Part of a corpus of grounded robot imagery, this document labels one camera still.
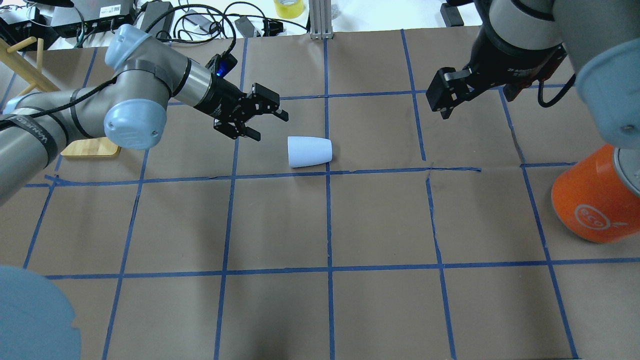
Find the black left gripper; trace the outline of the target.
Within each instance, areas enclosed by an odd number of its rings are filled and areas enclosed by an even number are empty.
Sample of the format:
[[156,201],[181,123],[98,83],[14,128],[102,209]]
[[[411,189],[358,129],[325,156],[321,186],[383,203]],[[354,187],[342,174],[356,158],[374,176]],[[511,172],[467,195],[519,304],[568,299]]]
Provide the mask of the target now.
[[245,137],[260,142],[262,135],[246,125],[255,116],[272,114],[288,122],[290,114],[281,109],[281,97],[262,84],[251,85],[250,92],[222,78],[212,79],[212,84],[194,109],[214,119],[214,129],[227,137]]

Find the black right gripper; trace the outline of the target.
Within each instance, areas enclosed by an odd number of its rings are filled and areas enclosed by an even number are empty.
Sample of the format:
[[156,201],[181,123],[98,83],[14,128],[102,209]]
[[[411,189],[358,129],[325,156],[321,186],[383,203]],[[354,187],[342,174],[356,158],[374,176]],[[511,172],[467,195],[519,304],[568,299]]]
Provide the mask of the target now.
[[426,90],[430,109],[448,120],[463,102],[506,85],[509,101],[535,81],[546,81],[568,53],[553,22],[497,20],[482,23],[464,69],[438,69]]

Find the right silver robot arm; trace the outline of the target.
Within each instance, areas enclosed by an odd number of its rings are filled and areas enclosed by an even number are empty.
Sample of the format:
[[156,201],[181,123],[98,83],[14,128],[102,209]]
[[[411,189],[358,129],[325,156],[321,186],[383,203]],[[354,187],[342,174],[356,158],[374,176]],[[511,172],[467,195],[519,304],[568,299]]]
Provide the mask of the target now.
[[503,86],[514,100],[546,82],[569,59],[574,86],[602,139],[639,148],[639,7],[637,0],[476,0],[481,18],[464,68],[437,70],[426,91],[430,109],[448,119],[457,105]]

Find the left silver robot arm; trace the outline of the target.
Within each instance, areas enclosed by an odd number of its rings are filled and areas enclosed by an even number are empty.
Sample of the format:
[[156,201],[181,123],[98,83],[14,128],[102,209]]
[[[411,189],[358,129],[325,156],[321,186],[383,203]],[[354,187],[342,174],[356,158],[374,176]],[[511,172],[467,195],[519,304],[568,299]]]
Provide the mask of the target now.
[[[5,204],[71,143],[108,138],[149,150],[162,139],[171,99],[214,119],[214,129],[260,141],[247,125],[273,114],[288,121],[278,93],[254,83],[243,92],[228,80],[233,64],[216,55],[203,65],[149,33],[123,25],[105,54],[114,76],[93,88],[32,92],[7,102],[1,114],[1,203]],[[78,360],[82,335],[64,292],[27,269],[1,267],[1,358]]]

